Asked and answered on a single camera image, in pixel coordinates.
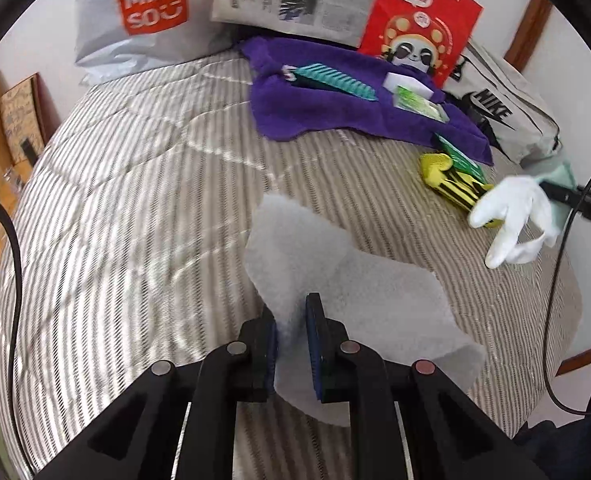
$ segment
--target white nike bag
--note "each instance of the white nike bag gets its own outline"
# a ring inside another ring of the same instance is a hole
[[[231,25],[210,21],[213,0],[77,0],[76,65],[98,84],[214,54]]]
[[[520,72],[475,41],[469,40],[443,90],[460,99],[470,117],[488,120],[499,148],[516,164],[560,151],[560,128],[544,100]]]

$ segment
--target dark pants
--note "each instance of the dark pants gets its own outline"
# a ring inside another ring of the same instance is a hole
[[[591,400],[587,410],[591,411]],[[591,479],[591,415],[560,428],[550,420],[523,428],[514,442],[550,480]]]

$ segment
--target purple cloth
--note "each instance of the purple cloth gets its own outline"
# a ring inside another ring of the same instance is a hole
[[[260,133],[269,139],[290,140],[309,130],[355,128],[367,134],[433,146],[433,134],[445,137],[470,158],[493,165],[488,139],[456,106],[445,103],[445,93],[430,76],[410,66],[394,66],[336,46],[290,38],[256,36],[240,45],[257,72],[251,91],[252,113]],[[375,89],[378,101],[340,92],[299,88],[282,74],[283,65],[323,63]],[[393,96],[382,84],[387,72],[415,77],[434,91],[450,118],[446,124],[393,106]]]

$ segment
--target brown wooden beam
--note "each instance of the brown wooden beam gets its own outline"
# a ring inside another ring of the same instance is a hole
[[[571,357],[569,359],[565,359],[562,361],[558,373],[556,375],[563,375],[572,372],[573,370],[577,370],[578,368],[582,368],[583,366],[591,364],[591,349],[587,350],[586,352],[582,352],[582,354],[576,355],[575,357]]]
[[[504,56],[519,72],[524,70],[531,59],[552,8],[553,4],[549,0],[530,0],[513,42]]]

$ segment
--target bed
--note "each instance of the bed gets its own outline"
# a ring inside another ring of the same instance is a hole
[[[487,349],[470,397],[510,436],[543,394],[542,336],[555,250],[489,270],[493,230],[422,184],[425,148],[350,130],[274,142],[255,130],[252,73],[234,50],[91,88],[34,169],[15,214],[25,297],[16,354],[20,432],[44,466],[158,359],[199,360],[262,302],[242,267],[265,192],[348,230],[358,248],[432,270],[460,328]],[[500,152],[487,176],[519,172]],[[6,405],[13,264],[0,263],[0,421]],[[581,316],[563,261],[554,373]],[[279,397],[239,407],[235,478],[350,478],[349,433]]]

